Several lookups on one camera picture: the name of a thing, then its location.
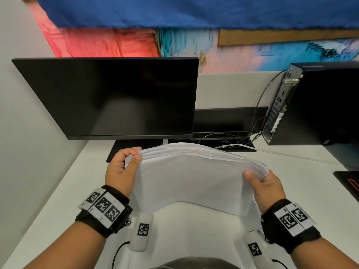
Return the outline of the blue cloth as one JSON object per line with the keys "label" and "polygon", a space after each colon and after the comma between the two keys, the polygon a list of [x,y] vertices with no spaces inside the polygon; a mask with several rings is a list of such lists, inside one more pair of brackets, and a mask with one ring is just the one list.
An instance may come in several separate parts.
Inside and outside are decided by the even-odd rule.
{"label": "blue cloth", "polygon": [[37,0],[57,27],[359,29],[359,0]]}

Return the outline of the person's right forearm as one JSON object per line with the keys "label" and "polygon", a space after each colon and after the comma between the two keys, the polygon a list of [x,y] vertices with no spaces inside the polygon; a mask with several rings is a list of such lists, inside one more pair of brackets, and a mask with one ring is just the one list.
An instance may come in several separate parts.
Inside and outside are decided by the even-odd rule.
{"label": "person's right forearm", "polygon": [[281,241],[296,269],[359,269],[359,264],[326,239],[286,238]]}

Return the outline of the stack of white paper sheets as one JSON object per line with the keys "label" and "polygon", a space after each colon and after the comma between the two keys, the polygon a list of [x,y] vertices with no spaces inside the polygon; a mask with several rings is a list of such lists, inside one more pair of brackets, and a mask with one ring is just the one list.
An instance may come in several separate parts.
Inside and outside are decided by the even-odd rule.
{"label": "stack of white paper sheets", "polygon": [[134,196],[144,213],[186,202],[246,216],[253,190],[243,172],[259,179],[269,172],[260,161],[200,144],[171,143],[139,153]]}

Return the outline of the black desktop computer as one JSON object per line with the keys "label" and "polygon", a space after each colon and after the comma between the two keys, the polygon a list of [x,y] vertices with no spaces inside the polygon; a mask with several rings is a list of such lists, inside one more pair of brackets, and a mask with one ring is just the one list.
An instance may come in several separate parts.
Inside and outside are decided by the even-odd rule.
{"label": "black desktop computer", "polygon": [[359,61],[291,63],[262,136],[268,145],[359,145]]}

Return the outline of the colourful wall painting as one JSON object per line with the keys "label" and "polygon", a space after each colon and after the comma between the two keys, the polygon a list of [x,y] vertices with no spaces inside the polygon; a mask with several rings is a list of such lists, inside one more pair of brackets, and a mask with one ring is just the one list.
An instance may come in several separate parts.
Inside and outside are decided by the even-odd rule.
{"label": "colourful wall painting", "polygon": [[58,28],[25,1],[57,58],[198,57],[199,73],[281,71],[296,62],[359,62],[359,38],[218,46],[216,29]]}

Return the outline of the person's right hand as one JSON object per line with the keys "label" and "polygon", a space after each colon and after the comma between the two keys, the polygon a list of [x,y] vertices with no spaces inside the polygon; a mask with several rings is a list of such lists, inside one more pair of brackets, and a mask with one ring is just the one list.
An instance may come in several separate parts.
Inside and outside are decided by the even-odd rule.
{"label": "person's right hand", "polygon": [[267,176],[260,180],[263,186],[254,191],[259,212],[264,214],[274,203],[286,199],[281,180],[269,169]]}

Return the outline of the person's left forearm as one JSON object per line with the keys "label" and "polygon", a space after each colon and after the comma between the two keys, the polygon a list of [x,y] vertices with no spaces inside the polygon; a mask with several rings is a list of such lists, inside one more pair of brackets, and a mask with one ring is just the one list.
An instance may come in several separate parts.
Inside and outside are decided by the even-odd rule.
{"label": "person's left forearm", "polygon": [[94,269],[106,238],[76,221],[23,269]]}

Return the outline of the black computer monitor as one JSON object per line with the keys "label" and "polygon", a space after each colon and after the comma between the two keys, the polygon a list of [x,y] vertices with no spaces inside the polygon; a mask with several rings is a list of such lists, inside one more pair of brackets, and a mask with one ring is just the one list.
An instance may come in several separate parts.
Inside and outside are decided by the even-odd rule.
{"label": "black computer monitor", "polygon": [[197,57],[11,61],[68,140],[193,134]]}

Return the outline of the person's left hand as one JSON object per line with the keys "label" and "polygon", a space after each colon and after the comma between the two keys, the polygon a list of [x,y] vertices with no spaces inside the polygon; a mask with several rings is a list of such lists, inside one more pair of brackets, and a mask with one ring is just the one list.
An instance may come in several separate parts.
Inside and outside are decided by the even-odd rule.
{"label": "person's left hand", "polygon": [[124,196],[129,197],[132,193],[135,180],[128,182],[126,179],[126,167],[133,156],[141,156],[141,147],[132,147],[119,150],[109,163],[105,173],[105,185],[110,186]]}

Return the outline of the black mouse pad red print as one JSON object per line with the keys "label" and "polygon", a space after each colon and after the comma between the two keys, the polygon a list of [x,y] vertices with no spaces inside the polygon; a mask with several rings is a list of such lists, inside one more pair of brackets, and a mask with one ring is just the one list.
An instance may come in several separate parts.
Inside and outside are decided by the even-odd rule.
{"label": "black mouse pad red print", "polygon": [[335,171],[333,175],[359,203],[359,171]]}

